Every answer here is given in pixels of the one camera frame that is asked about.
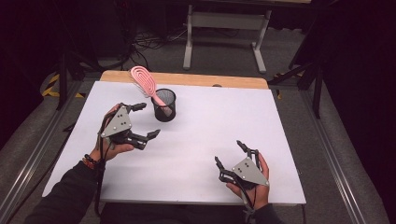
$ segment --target wooden tabletop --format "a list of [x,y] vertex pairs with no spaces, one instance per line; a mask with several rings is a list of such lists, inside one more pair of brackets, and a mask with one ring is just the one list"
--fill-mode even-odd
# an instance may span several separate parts
[[[244,89],[268,89],[267,81],[260,77],[223,77],[193,74],[151,73],[158,84],[214,86]],[[101,81],[134,82],[127,71],[105,71]]]

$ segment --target black sleeve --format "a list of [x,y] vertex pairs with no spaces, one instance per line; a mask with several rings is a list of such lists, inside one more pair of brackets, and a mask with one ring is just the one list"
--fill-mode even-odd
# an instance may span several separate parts
[[25,223],[79,223],[92,202],[95,177],[96,172],[80,161],[42,198]]
[[268,203],[264,207],[256,210],[254,213],[254,217],[256,218],[257,224],[282,224],[284,223],[280,218],[277,216],[274,207]]

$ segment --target hand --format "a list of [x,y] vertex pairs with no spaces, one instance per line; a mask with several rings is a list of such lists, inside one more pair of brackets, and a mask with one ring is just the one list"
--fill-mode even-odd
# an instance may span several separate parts
[[[113,106],[113,108],[111,108],[106,113],[106,115],[111,113],[111,112],[117,111],[119,106],[120,105]],[[96,146],[95,146],[95,148],[93,149],[93,151],[90,154],[91,158],[94,161],[99,161],[100,160],[99,141],[101,141],[101,140],[103,140],[103,153],[104,153],[104,155],[106,155],[106,161],[109,161],[109,160],[115,158],[119,153],[134,150],[134,146],[132,146],[130,144],[122,144],[122,145],[112,144],[111,145],[111,143],[110,143],[110,145],[111,145],[110,146],[106,139],[102,139],[102,137],[100,135],[98,135],[98,139],[96,141]]]
[[[260,163],[260,167],[262,168],[262,174],[265,176],[265,178],[267,178],[267,180],[269,180],[270,175],[269,175],[268,165],[260,152],[259,152],[259,163]],[[235,184],[232,183],[227,183],[226,186],[234,194],[236,194],[238,197],[241,198],[242,192],[240,188],[238,188]],[[254,203],[253,204],[254,210],[258,210],[268,204],[269,192],[270,192],[270,187],[264,185],[258,185],[255,187],[255,189],[247,190],[247,195],[250,201]]]

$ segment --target white surface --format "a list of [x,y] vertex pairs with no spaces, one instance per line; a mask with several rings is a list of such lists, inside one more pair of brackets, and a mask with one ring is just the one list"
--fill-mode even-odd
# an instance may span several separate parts
[[258,149],[270,167],[270,203],[305,203],[290,148],[269,90],[158,85],[177,95],[177,115],[162,123],[131,83],[96,82],[57,162],[43,196],[91,152],[105,113],[117,103],[147,103],[130,113],[132,131],[161,129],[145,150],[120,154],[106,165],[106,202],[240,204],[219,181],[218,156],[226,169],[246,157],[240,140]]

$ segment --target pink object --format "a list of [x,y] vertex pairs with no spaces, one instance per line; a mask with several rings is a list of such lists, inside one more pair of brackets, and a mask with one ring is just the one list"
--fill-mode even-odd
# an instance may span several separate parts
[[156,90],[157,84],[152,77],[151,73],[143,66],[135,66],[131,69],[131,78],[135,81],[135,84],[139,89],[147,96],[152,97],[154,101],[160,105],[165,106],[162,107],[163,112],[166,116],[170,116],[172,114],[172,110],[166,106],[166,103],[158,97]]

